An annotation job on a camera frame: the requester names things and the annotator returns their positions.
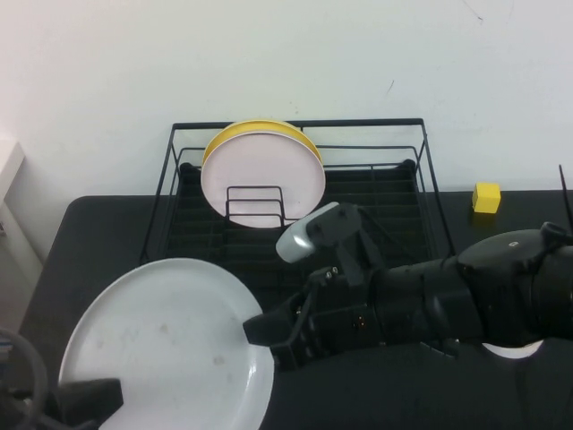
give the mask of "white wall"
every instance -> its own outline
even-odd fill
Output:
[[[568,0],[0,0],[0,138],[27,156],[8,202],[45,257],[74,198],[154,192],[172,123],[254,116],[421,116],[444,189],[556,188],[559,162],[573,178],[572,16]]]

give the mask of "yellow cube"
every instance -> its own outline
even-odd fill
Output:
[[[474,211],[480,213],[495,213],[500,207],[501,193],[498,184],[486,184],[478,182],[475,184],[472,203]]]

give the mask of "plate rim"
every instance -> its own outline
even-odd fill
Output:
[[[233,132],[233,129],[237,128],[237,127],[238,128],[242,128],[242,127],[251,128],[253,126],[255,128],[247,129],[247,130],[242,131],[240,133]],[[207,158],[210,156],[210,154],[217,147],[219,147],[220,145],[222,145],[223,143],[225,143],[229,139],[232,139],[233,137],[239,136],[241,134],[251,133],[251,132],[282,133],[282,134],[285,134],[287,136],[290,136],[293,139],[298,140],[302,145],[306,146],[309,150],[311,150],[312,153],[314,153],[318,157],[321,164],[323,164],[322,163],[322,156],[321,156],[321,152],[319,151],[319,148],[314,144],[314,142],[311,140],[311,138],[308,137],[302,130],[299,130],[294,125],[289,124],[285,121],[278,121],[276,119],[268,119],[268,118],[255,118],[255,119],[248,119],[245,121],[239,121],[236,123],[232,123],[231,125],[228,125],[223,130],[221,130],[219,133],[217,133],[215,135],[215,137],[213,137],[210,140],[210,142],[207,144],[207,146],[205,147],[205,151],[203,152],[203,157],[201,160],[201,165],[203,166],[205,164],[205,161],[207,161]],[[226,136],[226,134],[230,134],[229,137],[222,140]]]

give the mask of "black object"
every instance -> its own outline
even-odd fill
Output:
[[[356,137],[342,145],[319,145],[325,160],[356,159],[367,154],[368,164],[327,164],[326,189],[321,205],[328,202],[359,204],[372,215],[373,223],[364,226],[372,240],[379,246],[387,265],[426,261],[439,255],[435,248],[436,225],[445,230],[448,226],[443,217],[440,197],[435,194],[439,209],[429,210],[427,175],[430,174],[437,191],[433,173],[430,147],[422,119],[364,119],[328,121],[290,121],[290,123],[317,137],[316,141],[328,142],[321,133],[352,130]],[[275,253],[275,244],[283,228],[253,229],[236,225],[229,220],[232,213],[221,217],[212,210],[201,191],[201,156],[203,146],[193,146],[189,140],[197,136],[200,142],[214,135],[231,123],[174,124],[167,145],[167,153],[158,184],[156,200],[141,253],[141,262],[166,257],[198,258],[231,271],[247,285],[259,300],[263,309],[297,292],[309,274],[328,263],[326,255],[301,264],[282,262]],[[396,145],[395,134],[388,132],[402,129],[416,134],[411,145]],[[376,144],[359,145],[364,133],[373,133]],[[272,185],[261,184],[261,187]],[[278,207],[284,215],[284,204],[278,199]],[[280,217],[283,224],[287,221]],[[394,240],[374,225],[390,232]],[[151,240],[153,235],[158,240]],[[449,243],[452,252],[453,244]]]
[[[269,346],[280,369],[379,345],[573,340],[573,236],[564,229],[545,223],[458,257],[388,270],[361,224],[349,204],[308,222],[312,244],[334,248],[343,274],[316,271],[301,292],[244,323],[247,339]]]
[[[8,389],[0,381],[0,428],[98,430],[123,406],[117,379],[65,383],[50,393],[46,367],[38,351],[19,334],[0,328],[0,335],[29,361],[34,378],[32,391]]]

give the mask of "pink plate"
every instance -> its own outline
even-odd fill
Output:
[[[317,156],[299,141],[278,133],[245,133],[221,143],[203,163],[201,188],[209,204],[247,227],[281,225],[280,191],[285,224],[308,215],[321,201],[324,169]],[[265,185],[269,188],[248,188]],[[238,202],[265,200],[264,202]]]

